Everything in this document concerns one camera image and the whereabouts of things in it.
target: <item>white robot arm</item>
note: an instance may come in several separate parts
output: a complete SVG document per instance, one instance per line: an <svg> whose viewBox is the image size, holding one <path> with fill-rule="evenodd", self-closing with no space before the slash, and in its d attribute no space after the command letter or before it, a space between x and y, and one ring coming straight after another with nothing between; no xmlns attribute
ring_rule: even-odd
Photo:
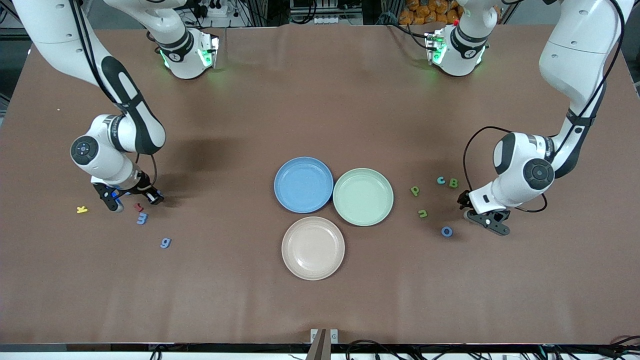
<svg viewBox="0 0 640 360"><path fill-rule="evenodd" d="M426 39L430 63L453 76L470 74L482 61L486 40L498 22L500 0L459 0L465 12L458 25L447 25Z"/></svg>
<svg viewBox="0 0 640 360"><path fill-rule="evenodd" d="M104 0L140 22L160 47L164 65L181 79L193 79L212 67L218 38L187 29L174 8L187 0Z"/></svg>
<svg viewBox="0 0 640 360"><path fill-rule="evenodd" d="M461 209L471 208L465 218L507 235L509 228L502 221L509 216L509 208L541 195L555 179L573 170L605 92L605 60L632 7L633 0L562 2L560 20L540 56L543 78L570 100L562 128L555 136L509 133L503 137L493 150L498 178L465 191L458 200Z"/></svg>
<svg viewBox="0 0 640 360"><path fill-rule="evenodd" d="M143 194L151 204L163 197L149 176L124 152L153 155L163 145L165 133L124 66L95 37L75 0L15 0L25 30L42 56L58 71L102 89L121 115L100 115L77 138L70 155L92 176L91 182L111 211L122 203L111 196Z"/></svg>

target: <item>plate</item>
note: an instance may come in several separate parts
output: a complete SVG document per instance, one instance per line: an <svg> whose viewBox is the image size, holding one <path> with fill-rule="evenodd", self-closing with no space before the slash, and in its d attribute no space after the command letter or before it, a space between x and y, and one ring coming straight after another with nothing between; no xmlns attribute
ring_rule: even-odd
<svg viewBox="0 0 640 360"><path fill-rule="evenodd" d="M273 182L278 201L294 213L311 213L331 199L333 176L320 160L303 156L287 161Z"/></svg>
<svg viewBox="0 0 640 360"><path fill-rule="evenodd" d="M343 258L342 233L325 218L302 218L290 226L282 239L284 264L300 279L325 279L338 270Z"/></svg>
<svg viewBox="0 0 640 360"><path fill-rule="evenodd" d="M335 183L333 205L344 220L371 226L384 220L394 205L394 191L381 173L355 168Z"/></svg>

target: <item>electrical wire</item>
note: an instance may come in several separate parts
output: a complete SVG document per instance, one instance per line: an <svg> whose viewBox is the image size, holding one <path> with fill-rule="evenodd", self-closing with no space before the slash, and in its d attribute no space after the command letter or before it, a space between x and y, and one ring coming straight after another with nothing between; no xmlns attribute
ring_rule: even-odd
<svg viewBox="0 0 640 360"><path fill-rule="evenodd" d="M4 16L3 16L2 20L0 20L0 24L2 24L4 22L4 20L6 19L6 16L9 15L8 11L6 11L4 8L0 8L0 15L2 15L2 13L4 13Z"/></svg>
<svg viewBox="0 0 640 360"><path fill-rule="evenodd" d="M161 360L162 359L162 349L160 349L161 347L163 347L164 350L168 350L168 347L165 344L160 344L160 345L156 346L154 351L151 353L151 357L149 358L149 360L154 360L154 356L156 356L156 354L157 354L157 358L155 358L155 360Z"/></svg>
<svg viewBox="0 0 640 360"><path fill-rule="evenodd" d="M494 129L494 130L500 130L503 131L505 133L511 133L512 131L504 129L502 127L498 127L498 126L485 126L482 129L476 131L475 134L473 134L471 136L471 138L469 139L469 141L467 141L467 144L465 146L465 150L462 152L462 170L465 172L465 180L467 180L467 185L469 185L469 191L473 191L474 187L471 185L471 181L469 181L469 175L467 173L467 150L469 149L469 145L471 145L471 142L476 138L476 136L478 136L479 133L482 133L484 130L487 129Z"/></svg>
<svg viewBox="0 0 640 360"><path fill-rule="evenodd" d="M196 22L198 23L198 29L203 29L202 24L200 23L200 19L198 19L198 17L196 16L196 13L195 11L193 11L193 8L189 6L189 10L191 10L193 17L196 19Z"/></svg>
<svg viewBox="0 0 640 360"><path fill-rule="evenodd" d="M516 10L518 9L518 7L520 6L520 3L516 3L515 5L513 5L513 8L511 9L511 11L507 14L506 18L502 18L502 22L501 24L506 24L507 22L509 22L509 20L511 20L511 17L513 16L513 14L516 12Z"/></svg>
<svg viewBox="0 0 640 360"><path fill-rule="evenodd" d="M296 21L293 18L289 19L289 21L293 22L294 24L304 25L304 24L308 24L311 20L313 20L314 17L316 17L317 2L316 0L311 0L311 1L313 1L313 3L309 4L309 11L307 13L307 16L302 21Z"/></svg>
<svg viewBox="0 0 640 360"><path fill-rule="evenodd" d="M391 22L383 21L384 18L389 18L391 20ZM392 13L392 12L381 13L380 16L378 16L378 20L376 20L376 25L382 25L383 23L384 24L397 24L398 23L398 19L394 15L394 13Z"/></svg>
<svg viewBox="0 0 640 360"><path fill-rule="evenodd" d="M406 25L406 29L408 30L409 35L411 35L411 38L413 39L413 41L418 44L419 47L426 49L426 50L432 50L432 51L436 51L437 48L432 47L432 46L427 46L427 45L423 45L421 44L418 39L415 38L415 34L411 31L411 28L409 27L409 24Z"/></svg>
<svg viewBox="0 0 640 360"><path fill-rule="evenodd" d="M342 9L342 12L344 12L344 18L347 19L347 21L349 22L349 25L353 25L353 23L351 22L351 19L349 19L349 17L347 16L347 6L344 5L344 8Z"/></svg>
<svg viewBox="0 0 640 360"><path fill-rule="evenodd" d="M414 32L412 32L410 30L407 30L407 29L403 28L402 26L400 26L398 24L384 24L384 25L388 25L388 26L391 25L391 26L395 27L396 29L400 29L400 31L402 31L403 33L405 33L407 35L411 35L413 37L417 37L417 38L428 38L428 37L431 36L430 34L429 35L425 35L425 34L414 33Z"/></svg>
<svg viewBox="0 0 640 360"><path fill-rule="evenodd" d="M246 21L249 23L249 26L253 26L253 21L251 20L251 18L249 17L249 15L246 13L246 10L244 9L244 6L243 6L243 5L240 5L240 7L242 8L242 13L244 14L244 17L246 17Z"/></svg>
<svg viewBox="0 0 640 360"><path fill-rule="evenodd" d="M622 339L620 341L616 341L615 343L612 343L611 345L622 345L624 343L627 343L627 342L629 342L631 340L636 340L636 339L640 339L640 335L629 336L629 337L624 338L624 339Z"/></svg>
<svg viewBox="0 0 640 360"><path fill-rule="evenodd" d="M400 355L397 354L397 352L390 350L389 348L387 348L385 345L382 345L381 343L378 343L377 341L373 341L373 340L367 340L367 339L361 339L361 340L356 340L356 341L352 341L351 343L349 343L349 346L347 347L347 350L344 353L344 357L346 358L346 360L351 360L349 354L351 353L351 348L354 345L358 345L360 343L369 343L369 344L373 344L373 345L377 345L380 348L382 348L384 351L388 352L389 354L395 356L398 360L407 360L403 357L401 357Z"/></svg>
<svg viewBox="0 0 640 360"><path fill-rule="evenodd" d="M596 90L593 92L593 95L591 95L591 97L589 98L589 101L587 102L587 104L584 106L584 108L578 115L578 118L581 118L584 115L584 113L587 111L591 103L595 100L596 95L598 95L598 92L600 92L600 89L604 86L605 82L607 81L607 78L609 77L609 73L611 73L611 69L613 69L613 65L616 63L616 60L618 59L618 55L620 54L620 49L622 47L622 40L625 37L625 15L622 13L620 6L615 0L609 0L609 2L616 9L616 13L618 13L618 20L620 21L620 37L618 38L618 47L616 48L616 52L613 54L611 63L609 64L607 71L602 77L600 84L598 85L598 87L596 87ZM572 124L571 127L569 128L569 131L567 131L566 136L564 137L564 140L562 141L562 143L560 143L560 147L558 147L558 150L554 151L554 156L560 153L560 150L562 150L563 146L565 145L566 141L569 139L569 135L573 132L574 128L575 128L575 125Z"/></svg>
<svg viewBox="0 0 640 360"><path fill-rule="evenodd" d="M485 126L482 129L476 131L476 133L474 133L471 138L469 139L469 141L467 141L467 144L465 145L465 150L462 152L462 170L465 173L465 180L467 180L467 184L469 185L469 191L473 191L473 186L471 185L471 181L469 181L469 174L467 172L467 151L469 150L469 145L471 145L471 142L473 141L473 139L476 138L476 136L479 133L482 133L484 130L487 129L494 129L494 130L500 130L503 131L505 133L512 133L512 131L504 129L503 127L498 127L498 126ZM525 209L525 208L521 208L520 206L516 206L514 209L516 210L520 210L524 213L539 213L542 211L545 211L547 206L549 205L548 200L547 200L547 196L545 194L540 194L542 196L542 199L544 200L544 205L542 205L542 208L540 209L535 209L535 210L530 210L530 209Z"/></svg>
<svg viewBox="0 0 640 360"><path fill-rule="evenodd" d="M491 358L491 354L487 353L487 355L489 355L489 358L486 358L484 356L482 356L482 353L476 353L476 352L469 352L467 353L470 357L473 357L475 360L493 360Z"/></svg>
<svg viewBox="0 0 640 360"><path fill-rule="evenodd" d="M89 36L89 31L87 30L86 23L84 21L84 15L82 14L82 10L80 10L80 5L75 0L69 0L69 5L71 6L71 11L74 16L74 20L76 22L76 29L78 31L78 35L80 38L80 43L82 45L82 49L84 52L84 57L89 65L89 69L95 78L96 84L102 90L104 95L114 104L117 104L116 100L113 98L111 93L107 90L102 82L102 78L98 72L98 66L95 62L95 55L93 53L93 47L91 45L91 40Z"/></svg>
<svg viewBox="0 0 640 360"><path fill-rule="evenodd" d="M149 154L149 156L151 156L151 162L154 164L154 180L151 182L151 186L153 186L158 179L158 167L156 165L156 158L154 158L154 155Z"/></svg>
<svg viewBox="0 0 640 360"><path fill-rule="evenodd" d="M575 356L572 352L570 352L567 348L564 348L564 352L566 352L573 360L581 360L579 357Z"/></svg>

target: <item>brown table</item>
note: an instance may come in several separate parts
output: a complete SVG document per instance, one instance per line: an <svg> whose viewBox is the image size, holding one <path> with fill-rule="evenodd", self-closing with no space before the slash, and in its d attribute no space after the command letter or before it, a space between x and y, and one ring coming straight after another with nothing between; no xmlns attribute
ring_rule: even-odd
<svg viewBox="0 0 640 360"><path fill-rule="evenodd" d="M166 127L157 185L167 200L143 205L142 226L141 197L110 213L68 155L94 116L116 111L32 51L0 131L0 341L291 343L316 327L392 343L639 333L640 101L624 61L577 168L547 192L546 211L513 213L511 235L466 222L463 187L436 184L464 185L462 151L482 126L559 130L568 100L538 73L550 31L499 26L484 63L452 78L396 29L231 29L221 69L189 81L163 68L143 31L100 33ZM470 149L477 186L495 177L501 136ZM323 160L336 179L374 168L396 196L373 227L347 224L330 203L314 214L338 225L347 248L319 282L293 276L280 253L304 215L277 203L273 178L297 156ZM89 212L76 214L82 205Z"/></svg>

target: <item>beige plate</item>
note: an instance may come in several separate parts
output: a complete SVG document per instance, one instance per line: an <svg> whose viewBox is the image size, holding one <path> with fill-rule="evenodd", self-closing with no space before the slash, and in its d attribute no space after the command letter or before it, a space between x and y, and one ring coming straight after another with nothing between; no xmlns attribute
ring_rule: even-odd
<svg viewBox="0 0 640 360"><path fill-rule="evenodd" d="M284 234L282 259L300 279L325 279L338 270L343 258L342 233L325 218L302 218Z"/></svg>

